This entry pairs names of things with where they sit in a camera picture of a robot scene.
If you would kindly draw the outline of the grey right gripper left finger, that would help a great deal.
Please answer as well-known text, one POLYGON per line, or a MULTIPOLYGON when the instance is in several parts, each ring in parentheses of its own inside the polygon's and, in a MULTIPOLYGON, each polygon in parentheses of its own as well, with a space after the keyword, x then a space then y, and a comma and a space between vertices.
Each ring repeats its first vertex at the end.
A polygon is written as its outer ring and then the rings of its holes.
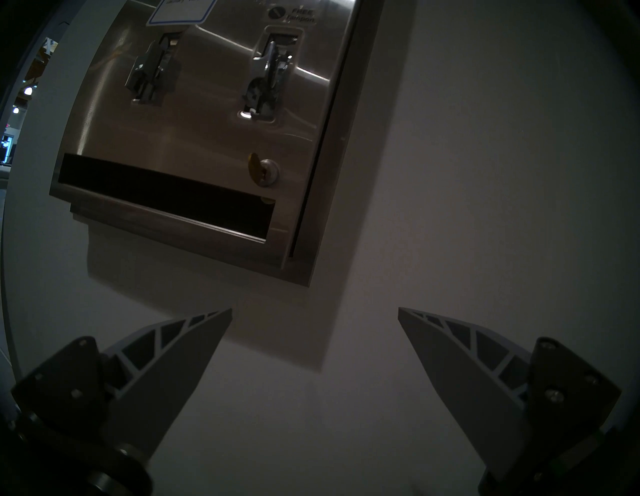
POLYGON ((200 383, 232 309, 159 322, 100 351, 78 337, 13 388, 25 416, 68 439, 151 457, 200 383))

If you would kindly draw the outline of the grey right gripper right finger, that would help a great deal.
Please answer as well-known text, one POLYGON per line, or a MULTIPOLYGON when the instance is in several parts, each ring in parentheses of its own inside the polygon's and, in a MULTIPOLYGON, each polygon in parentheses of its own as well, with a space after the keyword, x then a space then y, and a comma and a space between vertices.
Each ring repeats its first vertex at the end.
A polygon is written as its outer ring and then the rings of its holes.
POLYGON ((621 389, 557 339, 399 307, 431 385, 485 465, 482 482, 555 482, 599 448, 621 389))

